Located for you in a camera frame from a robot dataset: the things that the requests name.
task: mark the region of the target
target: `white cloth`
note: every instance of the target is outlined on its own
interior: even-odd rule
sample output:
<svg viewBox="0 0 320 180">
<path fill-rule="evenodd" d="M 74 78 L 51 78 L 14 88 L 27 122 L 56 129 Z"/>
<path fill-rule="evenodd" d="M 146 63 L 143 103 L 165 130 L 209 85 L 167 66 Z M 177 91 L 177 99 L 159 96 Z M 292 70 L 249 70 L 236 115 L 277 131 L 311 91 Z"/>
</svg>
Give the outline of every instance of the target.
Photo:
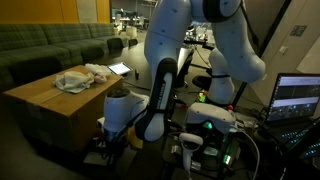
<svg viewBox="0 0 320 180">
<path fill-rule="evenodd" d="M 104 120 L 105 120 L 104 117 L 101 117 L 97 120 L 97 126 L 100 128 L 102 133 L 104 133 L 104 126 L 103 126 Z"/>
<path fill-rule="evenodd" d="M 87 71 L 91 72 L 94 75 L 100 76 L 108 76 L 111 74 L 110 69 L 107 66 L 97 65 L 97 64 L 89 64 L 85 65 Z"/>
<path fill-rule="evenodd" d="M 85 75 L 77 71 L 68 71 L 63 75 L 57 75 L 53 84 L 60 90 L 79 93 L 86 88 L 90 88 L 90 84 L 93 82 L 94 76 L 92 73 Z"/>
</svg>

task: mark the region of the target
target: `green couch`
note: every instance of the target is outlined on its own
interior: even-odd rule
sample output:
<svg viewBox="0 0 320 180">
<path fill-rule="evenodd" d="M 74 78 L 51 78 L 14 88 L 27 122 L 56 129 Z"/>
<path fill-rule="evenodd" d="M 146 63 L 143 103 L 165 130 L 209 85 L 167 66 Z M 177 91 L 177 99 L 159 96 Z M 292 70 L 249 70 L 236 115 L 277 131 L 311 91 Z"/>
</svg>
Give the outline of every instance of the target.
<svg viewBox="0 0 320 180">
<path fill-rule="evenodd" d="M 83 63 L 81 52 L 119 37 L 113 24 L 0 24 L 0 90 L 14 87 L 8 67 L 16 62 L 55 56 L 63 67 Z M 122 38 L 127 46 L 127 39 Z"/>
</svg>

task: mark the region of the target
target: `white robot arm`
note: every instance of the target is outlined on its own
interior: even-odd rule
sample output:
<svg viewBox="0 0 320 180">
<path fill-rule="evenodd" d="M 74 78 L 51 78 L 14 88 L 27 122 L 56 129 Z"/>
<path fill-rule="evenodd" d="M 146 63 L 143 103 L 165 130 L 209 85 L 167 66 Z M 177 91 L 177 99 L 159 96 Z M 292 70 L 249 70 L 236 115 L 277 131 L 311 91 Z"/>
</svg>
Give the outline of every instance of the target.
<svg viewBox="0 0 320 180">
<path fill-rule="evenodd" d="M 154 141 L 164 132 L 164 121 L 167 119 L 174 80 L 178 72 L 179 52 L 192 20 L 212 23 L 216 48 L 211 52 L 209 60 L 213 67 L 212 76 L 218 78 L 212 78 L 208 94 L 211 101 L 217 104 L 230 102 L 234 92 L 231 77 L 247 83 L 262 77 L 265 65 L 256 56 L 248 41 L 247 24 L 239 8 L 241 3 L 241 0 L 159 0 L 157 2 L 144 47 L 145 57 L 152 74 L 152 90 L 147 111 L 134 126 L 138 138 Z M 221 125 L 221 132 L 225 133 L 223 129 L 230 122 L 225 122 L 219 115 L 226 115 L 229 112 L 223 108 L 215 109 L 221 111 L 214 116 L 215 126 L 219 126 L 216 127 L 219 130 Z"/>
<path fill-rule="evenodd" d="M 140 119 L 141 113 L 147 107 L 149 97 L 130 91 L 127 88 L 118 88 L 110 91 L 104 101 L 103 132 L 108 142 L 113 142 L 121 136 L 127 123 L 135 116 Z"/>
</svg>

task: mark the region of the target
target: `floor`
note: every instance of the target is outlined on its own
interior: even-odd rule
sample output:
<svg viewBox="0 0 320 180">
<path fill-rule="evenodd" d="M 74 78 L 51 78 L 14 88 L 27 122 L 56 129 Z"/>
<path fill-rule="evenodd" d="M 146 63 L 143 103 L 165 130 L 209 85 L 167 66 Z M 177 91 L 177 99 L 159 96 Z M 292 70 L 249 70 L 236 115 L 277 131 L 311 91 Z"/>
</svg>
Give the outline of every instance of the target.
<svg viewBox="0 0 320 180">
<path fill-rule="evenodd" d="M 138 42 L 143 42 L 145 32 L 138 32 Z M 207 66 L 209 50 L 198 47 L 200 54 L 194 54 L 193 64 Z M 192 84 L 195 75 L 206 75 L 202 68 L 191 66 L 189 74 L 186 76 L 188 88 L 179 88 L 178 97 L 188 104 L 195 99 L 195 94 L 199 88 Z M 129 87 L 131 90 L 149 94 L 146 90 Z M 161 140 L 145 143 L 143 150 L 136 153 L 134 159 L 126 163 L 124 160 L 121 167 L 116 170 L 102 166 L 84 165 L 81 158 L 73 156 L 58 148 L 46 147 L 34 139 L 25 137 L 19 130 L 15 120 L 11 117 L 3 100 L 0 99 L 0 179 L 59 179 L 59 180 L 81 180 L 81 179 L 157 179 L 161 176 L 163 166 Z M 255 94 L 248 86 L 238 105 L 248 109 L 260 110 L 262 105 L 257 100 Z M 186 109 L 177 107 L 173 120 L 183 122 Z M 184 171 L 177 170 L 173 179 L 186 179 Z"/>
</svg>

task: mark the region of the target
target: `desk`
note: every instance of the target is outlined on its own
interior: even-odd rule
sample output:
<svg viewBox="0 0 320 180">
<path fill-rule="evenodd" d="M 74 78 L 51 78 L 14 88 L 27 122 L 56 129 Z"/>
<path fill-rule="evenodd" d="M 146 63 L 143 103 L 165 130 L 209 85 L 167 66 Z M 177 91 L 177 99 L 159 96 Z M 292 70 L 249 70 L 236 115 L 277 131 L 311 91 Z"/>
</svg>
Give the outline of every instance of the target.
<svg viewBox="0 0 320 180">
<path fill-rule="evenodd" d="M 202 45 L 202 48 L 204 49 L 208 49 L 210 51 L 212 51 L 216 45 L 212 44 L 212 43 L 208 43 L 207 40 L 195 40 L 195 39 L 185 39 L 183 41 L 185 44 L 199 44 Z"/>
<path fill-rule="evenodd" d="M 181 48 L 178 59 L 178 70 L 183 66 L 184 61 L 191 52 L 191 49 Z M 144 56 L 144 43 L 138 43 L 132 47 L 126 47 L 120 52 L 110 53 L 101 58 L 90 61 L 93 64 L 109 65 L 124 62 L 134 70 L 139 71 L 139 79 L 135 79 L 134 70 L 124 76 L 124 81 L 135 84 L 143 88 L 151 88 L 152 76 L 149 64 Z"/>
<path fill-rule="evenodd" d="M 123 18 L 120 18 L 120 21 L 129 21 L 130 18 L 128 17 L 123 17 Z"/>
</svg>

